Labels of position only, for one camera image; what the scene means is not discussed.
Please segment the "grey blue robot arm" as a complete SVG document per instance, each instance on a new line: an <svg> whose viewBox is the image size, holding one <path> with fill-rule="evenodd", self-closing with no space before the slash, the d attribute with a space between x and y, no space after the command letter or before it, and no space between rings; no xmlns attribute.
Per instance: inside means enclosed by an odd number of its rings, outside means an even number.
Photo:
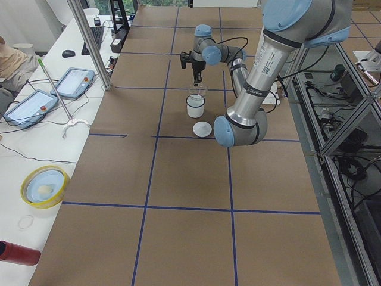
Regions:
<svg viewBox="0 0 381 286"><path fill-rule="evenodd" d="M262 9L264 42L250 70L242 49L217 43L210 26L196 26L192 52L180 56L182 67L191 63L198 85L207 64L226 63L237 95L225 115L214 121L214 137L220 145L253 145L264 138L267 116L261 105L289 54L302 46L344 41L351 28L352 6L352 1L267 1Z"/></svg>

